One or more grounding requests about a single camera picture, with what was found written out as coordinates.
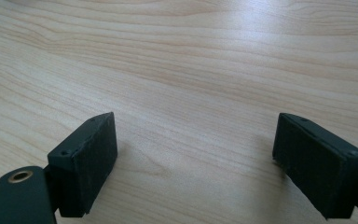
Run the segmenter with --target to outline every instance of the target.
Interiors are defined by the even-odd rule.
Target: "black foam block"
[[[62,217],[89,213],[117,158],[113,113],[88,119],[48,154],[51,176],[60,182]]]
[[[273,159],[325,218],[349,218],[358,148],[301,117],[280,114]]]

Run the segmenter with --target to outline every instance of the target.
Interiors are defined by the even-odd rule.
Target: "wooden table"
[[[0,176],[109,111],[114,171],[59,223],[325,223],[271,151],[280,112],[358,147],[358,0],[0,1]]]

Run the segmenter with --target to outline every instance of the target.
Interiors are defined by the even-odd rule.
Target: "screw hole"
[[[70,152],[71,152],[70,150],[64,150],[64,151],[61,152],[61,155],[66,156],[66,155],[68,155]]]
[[[11,175],[8,182],[12,184],[20,183],[31,177],[31,175],[33,175],[32,171],[19,171],[16,174]]]
[[[358,151],[350,151],[347,153],[349,156],[358,157]]]

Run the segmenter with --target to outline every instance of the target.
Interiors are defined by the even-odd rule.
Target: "black clamp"
[[[358,148],[301,117],[280,114],[272,153],[325,218],[358,207]]]
[[[57,223],[57,209],[83,217],[116,158],[114,114],[88,119],[48,154],[45,169],[22,167],[0,178],[0,224]]]

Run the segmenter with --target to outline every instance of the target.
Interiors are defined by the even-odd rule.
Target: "wood grain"
[[[358,146],[358,1],[0,0],[0,176],[108,111],[115,169],[60,223],[325,223],[271,150],[280,112]]]

